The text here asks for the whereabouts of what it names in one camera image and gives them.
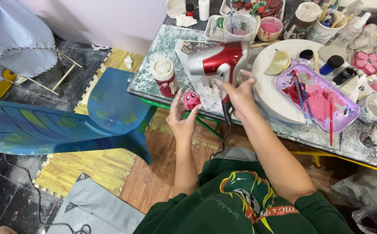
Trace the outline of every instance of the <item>purple paint tray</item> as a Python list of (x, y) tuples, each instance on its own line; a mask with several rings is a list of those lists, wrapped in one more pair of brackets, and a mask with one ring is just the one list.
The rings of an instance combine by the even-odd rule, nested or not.
[[(275, 86), (278, 91), (300, 110), (302, 108), (292, 70), (298, 70), (300, 81), (304, 84), (303, 86), (314, 121), (322, 130), (330, 132), (330, 83), (316, 74), (311, 68), (302, 64), (291, 66), (275, 78)], [(308, 124), (312, 125), (304, 97), (302, 97), (302, 101), (306, 110)], [(333, 132), (341, 132), (357, 119), (359, 115), (359, 106), (333, 86)]]

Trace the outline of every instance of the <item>person's left hand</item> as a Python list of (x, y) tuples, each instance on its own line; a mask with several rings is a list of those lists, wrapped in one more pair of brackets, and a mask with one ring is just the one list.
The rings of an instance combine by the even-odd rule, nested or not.
[(201, 108), (202, 104), (197, 105), (191, 110), (188, 118), (182, 120), (181, 118), (186, 113), (186, 110), (184, 109), (183, 105), (180, 105), (181, 96), (183, 96), (183, 94), (181, 90), (179, 90), (173, 103), (171, 104), (170, 114), (167, 117), (167, 123), (170, 125), (177, 142), (191, 142), (191, 135), (193, 134), (194, 130), (194, 121), (196, 120), (198, 109)]

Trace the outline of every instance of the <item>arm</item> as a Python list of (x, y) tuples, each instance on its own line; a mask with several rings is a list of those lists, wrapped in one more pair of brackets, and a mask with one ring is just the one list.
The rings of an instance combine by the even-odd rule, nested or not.
[(259, 114), (251, 89), (256, 78), (243, 71), (249, 79), (238, 88), (224, 82), (222, 88), (229, 94), (235, 116), (242, 122), (259, 162), (277, 194), (291, 202), (316, 190), (300, 162), (285, 148), (269, 125)]
[(182, 115), (186, 112), (180, 104), (181, 90), (177, 93), (170, 107), (170, 115), (167, 117), (167, 123), (176, 138), (176, 175), (174, 178), (173, 197), (180, 193), (190, 195), (198, 189), (198, 174), (196, 162), (191, 152), (191, 135), (193, 134), (194, 121), (198, 109), (197, 105), (190, 113), (187, 119), (181, 120)]

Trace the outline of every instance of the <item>pink flower shape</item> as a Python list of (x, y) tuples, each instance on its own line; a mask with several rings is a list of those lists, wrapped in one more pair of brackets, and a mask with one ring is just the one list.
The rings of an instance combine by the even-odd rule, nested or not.
[(362, 70), (366, 75), (377, 73), (377, 55), (366, 54), (365, 52), (358, 51), (354, 53), (351, 65)]

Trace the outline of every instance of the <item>green table leg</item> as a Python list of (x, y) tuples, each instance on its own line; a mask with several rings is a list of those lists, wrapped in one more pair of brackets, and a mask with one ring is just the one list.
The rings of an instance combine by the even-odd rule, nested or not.
[[(155, 106), (155, 107), (161, 107), (161, 108), (164, 108), (164, 109), (170, 109), (170, 106), (167, 106), (167, 105), (164, 105), (164, 104), (161, 104), (161, 103), (157, 103), (157, 102), (153, 102), (153, 101), (149, 101), (149, 100), (146, 100), (144, 98), (141, 98), (141, 101), (143, 101), (144, 103), (148, 103), (152, 106)], [(183, 116), (183, 119), (187, 118), (189, 116), (190, 112), (186, 112), (186, 114)], [(202, 118), (202, 119), (205, 119), (205, 120), (211, 120), (213, 122), (216, 122), (216, 127), (215, 129), (211, 128), (209, 125), (207, 125), (205, 122), (201, 121), (199, 118)], [(212, 119), (212, 118), (209, 118), (209, 117), (205, 117), (205, 116), (197, 116), (196, 117), (196, 122), (199, 123), (200, 125), (202, 125), (203, 127), (205, 127), (207, 130), (211, 131), (214, 135), (216, 135), (217, 137), (219, 137), (220, 139), (222, 139), (223, 137), (216, 131), (217, 130), (217, 126), (219, 123), (222, 123), (222, 121), (219, 121), (219, 120), (215, 120), (215, 119)]]

